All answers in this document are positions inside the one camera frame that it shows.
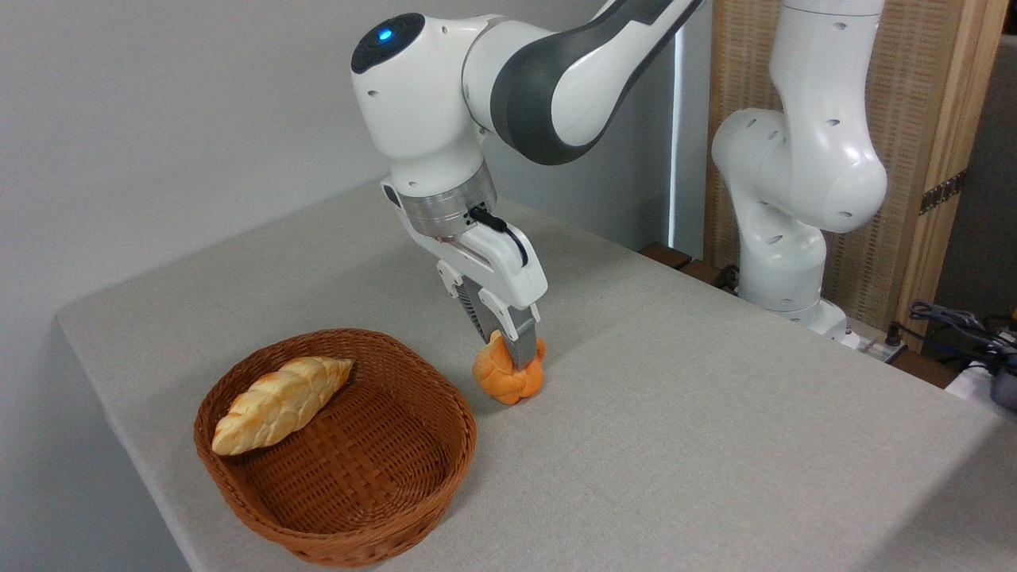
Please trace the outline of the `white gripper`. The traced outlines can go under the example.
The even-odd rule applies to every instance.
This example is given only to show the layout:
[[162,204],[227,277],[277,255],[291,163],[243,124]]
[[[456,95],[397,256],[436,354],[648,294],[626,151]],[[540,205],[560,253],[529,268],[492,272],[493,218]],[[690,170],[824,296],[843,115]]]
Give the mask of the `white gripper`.
[[406,231],[422,249],[444,263],[437,263],[451,297],[469,316],[484,344],[495,330],[501,333],[516,370],[530,365],[537,355],[537,323],[540,314],[536,301],[547,291],[547,279],[532,244],[518,228],[508,233],[482,223],[468,225],[451,242],[417,232],[404,213],[409,203],[395,192],[388,181],[381,187],[386,195],[399,199],[399,217]]

